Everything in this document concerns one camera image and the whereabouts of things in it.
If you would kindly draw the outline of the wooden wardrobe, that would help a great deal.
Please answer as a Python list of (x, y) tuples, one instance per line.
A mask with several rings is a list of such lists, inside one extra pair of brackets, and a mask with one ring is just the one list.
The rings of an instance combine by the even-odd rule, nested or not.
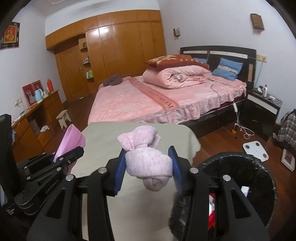
[(115, 11), (62, 27), (45, 37), (55, 54), (67, 102), (95, 93), (115, 74), (138, 76), (166, 54), (159, 10)]

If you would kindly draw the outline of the light blue kettle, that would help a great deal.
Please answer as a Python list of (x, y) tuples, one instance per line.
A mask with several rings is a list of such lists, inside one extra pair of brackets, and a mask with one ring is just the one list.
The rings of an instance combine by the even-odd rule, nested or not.
[(43, 91), (41, 89), (35, 90), (35, 99), (36, 102), (40, 102), (43, 100)]

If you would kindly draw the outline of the bed with pink sheet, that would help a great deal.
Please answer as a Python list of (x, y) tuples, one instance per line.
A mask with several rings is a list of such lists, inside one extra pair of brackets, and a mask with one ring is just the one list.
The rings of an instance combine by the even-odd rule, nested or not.
[(246, 83), (206, 75), (205, 82), (178, 89), (165, 89), (132, 77), (121, 84), (101, 86), (88, 123), (119, 121), (179, 124), (197, 120), (225, 103), (245, 97)]

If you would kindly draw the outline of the folded pink quilt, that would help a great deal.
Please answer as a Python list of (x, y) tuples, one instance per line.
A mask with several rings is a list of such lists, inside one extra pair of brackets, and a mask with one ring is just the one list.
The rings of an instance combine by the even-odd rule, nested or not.
[(197, 65), (165, 68), (161, 71), (145, 70), (144, 82), (166, 89), (179, 89), (203, 84), (211, 71)]

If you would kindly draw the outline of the plaid cloth covered chair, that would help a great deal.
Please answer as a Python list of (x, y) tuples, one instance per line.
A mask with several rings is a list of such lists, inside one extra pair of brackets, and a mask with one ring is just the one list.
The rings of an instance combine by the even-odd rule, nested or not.
[(277, 134), (278, 142), (286, 142), (295, 149), (295, 109), (286, 113), (280, 121), (280, 129)]

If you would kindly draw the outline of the pink sock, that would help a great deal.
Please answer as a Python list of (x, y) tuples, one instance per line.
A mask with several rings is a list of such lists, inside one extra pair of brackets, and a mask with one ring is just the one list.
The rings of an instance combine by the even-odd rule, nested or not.
[(153, 126), (138, 126), (122, 133), (117, 141), (126, 151), (126, 171), (143, 181), (146, 189), (159, 191), (173, 176), (173, 161), (158, 150), (161, 137)]

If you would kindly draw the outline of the red thermos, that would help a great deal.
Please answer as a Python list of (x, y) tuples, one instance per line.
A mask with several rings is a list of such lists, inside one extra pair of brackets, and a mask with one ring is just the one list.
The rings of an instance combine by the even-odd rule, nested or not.
[(47, 86), (48, 86), (49, 92), (54, 92), (53, 84), (50, 79), (47, 80)]

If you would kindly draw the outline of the white red floor scale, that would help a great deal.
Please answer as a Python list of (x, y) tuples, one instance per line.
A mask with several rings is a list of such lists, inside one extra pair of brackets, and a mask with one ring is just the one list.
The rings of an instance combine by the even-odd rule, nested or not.
[(295, 157), (286, 149), (283, 149), (281, 162), (290, 170), (295, 170)]

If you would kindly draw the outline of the white blue medicine box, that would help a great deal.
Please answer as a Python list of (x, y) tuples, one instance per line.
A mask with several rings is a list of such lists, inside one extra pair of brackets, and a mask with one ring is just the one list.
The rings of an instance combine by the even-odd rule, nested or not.
[(248, 196), (249, 189), (250, 189), (250, 187), (248, 187), (248, 186), (242, 186), (241, 187), (241, 192), (244, 194), (245, 197)]

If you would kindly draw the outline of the red plastic bag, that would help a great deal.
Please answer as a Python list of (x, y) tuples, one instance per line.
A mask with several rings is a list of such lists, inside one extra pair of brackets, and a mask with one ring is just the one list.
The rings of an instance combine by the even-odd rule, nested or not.
[(209, 218), (208, 229), (215, 227), (215, 196), (213, 193), (209, 194)]

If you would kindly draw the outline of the small wall lamp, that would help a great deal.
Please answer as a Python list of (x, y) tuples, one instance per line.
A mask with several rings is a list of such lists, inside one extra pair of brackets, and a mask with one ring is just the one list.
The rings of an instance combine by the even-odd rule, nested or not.
[(179, 28), (174, 28), (173, 29), (173, 32), (174, 32), (174, 36), (175, 36), (175, 38), (178, 38), (178, 37), (180, 37), (180, 29)]

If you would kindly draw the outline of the pink face mask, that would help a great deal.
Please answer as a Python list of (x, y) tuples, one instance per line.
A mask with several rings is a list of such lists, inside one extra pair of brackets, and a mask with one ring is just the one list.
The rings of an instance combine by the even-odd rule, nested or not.
[(60, 156), (80, 146), (85, 147), (86, 140), (82, 133), (73, 125), (69, 125), (67, 131), (56, 151), (53, 162), (56, 162)]

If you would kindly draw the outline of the white bathroom scale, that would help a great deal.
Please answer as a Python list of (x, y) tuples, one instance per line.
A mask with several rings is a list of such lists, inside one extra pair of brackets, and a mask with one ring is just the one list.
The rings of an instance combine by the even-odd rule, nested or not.
[(259, 141), (244, 143), (242, 147), (246, 154), (256, 157), (261, 162), (269, 159), (269, 155)]

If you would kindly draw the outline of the brown wall lamp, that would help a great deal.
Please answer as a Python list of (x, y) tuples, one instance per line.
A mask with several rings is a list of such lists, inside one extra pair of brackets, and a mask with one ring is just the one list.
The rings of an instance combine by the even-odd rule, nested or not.
[(251, 13), (250, 19), (252, 22), (252, 26), (254, 30), (263, 31), (264, 30), (264, 24), (262, 21), (262, 17), (258, 14)]

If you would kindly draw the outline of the wall socket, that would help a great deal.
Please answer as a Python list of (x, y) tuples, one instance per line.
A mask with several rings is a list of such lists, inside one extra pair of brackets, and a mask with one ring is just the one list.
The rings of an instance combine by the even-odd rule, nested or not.
[(257, 54), (256, 55), (256, 60), (257, 61), (260, 61), (260, 62), (266, 63), (267, 62), (267, 56), (262, 55), (262, 54)]

